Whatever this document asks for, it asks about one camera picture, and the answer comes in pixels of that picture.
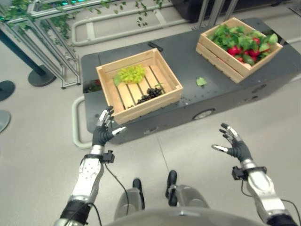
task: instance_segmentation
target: gray platform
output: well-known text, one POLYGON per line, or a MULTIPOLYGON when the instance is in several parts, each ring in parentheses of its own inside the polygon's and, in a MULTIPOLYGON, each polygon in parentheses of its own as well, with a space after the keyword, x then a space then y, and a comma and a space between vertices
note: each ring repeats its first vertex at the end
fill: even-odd
MULTIPOLYGON (((271 32, 260 19, 250 18, 244 22, 261 32, 271 32)), ((239 84, 235 84, 195 51, 199 35, 205 30, 195 30, 154 41, 164 49, 161 54, 184 87, 182 99, 129 121, 125 124, 128 128, 127 133, 115 137, 112 143, 123 143, 187 123, 207 109, 214 109, 214 113, 218 113, 259 100, 286 84, 301 70, 301 55, 282 41, 283 49, 269 63, 239 84), (207 84, 203 88, 196 85, 197 77, 206 79, 207 84)), ((95 67, 149 50, 147 43, 83 56, 81 63, 84 85, 98 79, 95 67)), ((92 133, 98 114, 107 104, 102 91, 85 93, 84 96, 87 129, 92 133)))

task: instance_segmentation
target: wooden crate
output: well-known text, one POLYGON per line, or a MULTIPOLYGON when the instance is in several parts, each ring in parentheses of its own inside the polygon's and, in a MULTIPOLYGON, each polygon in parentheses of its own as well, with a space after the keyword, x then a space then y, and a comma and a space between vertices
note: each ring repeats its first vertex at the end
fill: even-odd
POLYGON ((177 102, 182 95, 182 85, 156 48, 96 67, 96 70, 106 101, 114 107, 114 120, 119 125, 177 102), (143 80, 139 84, 122 82, 116 87, 113 77, 121 68, 133 65, 144 67, 143 80), (142 95, 147 95, 148 88, 155 88, 158 84, 161 86, 158 88, 162 89, 162 95, 137 104, 142 95))
MULTIPOLYGON (((244 26, 245 32, 255 30, 244 22, 236 19, 235 17, 221 23, 226 24, 228 27, 234 26, 244 26)), ((243 79, 248 77, 250 74, 254 73, 260 67, 265 65, 270 61, 282 48, 282 45, 276 43, 271 47, 272 52, 266 56, 264 59, 258 61, 253 66, 246 66, 239 62, 235 57, 231 56, 227 51, 216 45, 213 41, 208 39, 208 36, 213 34, 215 29, 218 27, 213 27, 208 31, 202 33, 197 43, 196 51, 206 58, 210 63, 215 65, 219 70, 221 70, 225 75, 227 75, 235 83, 241 82, 243 79)))

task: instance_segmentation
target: silver robotic forearm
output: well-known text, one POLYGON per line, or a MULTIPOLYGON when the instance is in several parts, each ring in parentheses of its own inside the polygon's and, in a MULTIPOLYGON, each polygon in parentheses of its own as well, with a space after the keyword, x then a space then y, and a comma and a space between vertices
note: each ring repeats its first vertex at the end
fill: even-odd
MULTIPOLYGON (((94 145, 89 154, 103 155, 104 147, 94 145)), ((83 201, 94 202, 99 188, 99 181, 104 172, 103 164, 97 158, 84 158, 79 166, 79 177, 71 193, 68 202, 83 201)), ((55 226, 64 226, 67 219, 61 218, 56 221, 55 226)), ((67 226, 83 226, 75 220, 70 220, 67 226)))
MULTIPOLYGON (((257 167, 253 160, 241 162, 243 170, 257 167)), ((289 215, 281 199, 277 196, 274 183, 265 172, 260 169, 248 173, 247 189, 255 200, 257 212, 264 223, 275 215, 289 215)))

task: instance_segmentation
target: radish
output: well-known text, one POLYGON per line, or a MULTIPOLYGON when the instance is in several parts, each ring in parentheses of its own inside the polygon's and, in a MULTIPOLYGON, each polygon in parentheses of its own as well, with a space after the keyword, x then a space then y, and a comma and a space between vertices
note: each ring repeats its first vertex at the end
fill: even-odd
POLYGON ((249 50, 249 54, 252 57, 256 57, 256 56, 258 56, 260 54, 260 52, 259 52, 259 50, 254 51, 254 50, 250 49, 249 50))

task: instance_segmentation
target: robotic arm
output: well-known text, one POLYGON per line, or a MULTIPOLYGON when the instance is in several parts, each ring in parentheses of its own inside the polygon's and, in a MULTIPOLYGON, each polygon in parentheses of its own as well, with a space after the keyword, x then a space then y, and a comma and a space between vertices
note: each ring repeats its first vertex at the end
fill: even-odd
POLYGON ((219 131, 231 144, 232 148, 212 145, 212 148, 238 158, 241 168, 233 167, 234 179, 247 180, 247 188, 252 194, 257 212, 262 221, 272 226, 297 226, 281 199, 277 196, 271 178, 266 175, 265 167, 257 167, 251 153, 238 135, 229 125, 223 123, 219 131))
POLYGON ((98 194, 99 181, 103 175, 103 163, 114 162, 112 151, 104 152, 104 145, 126 127, 108 129, 113 117, 113 107, 109 106, 100 115, 92 139, 92 149, 85 155, 79 166, 78 181, 68 203, 55 226, 84 226, 90 212, 89 203, 94 203, 98 194))

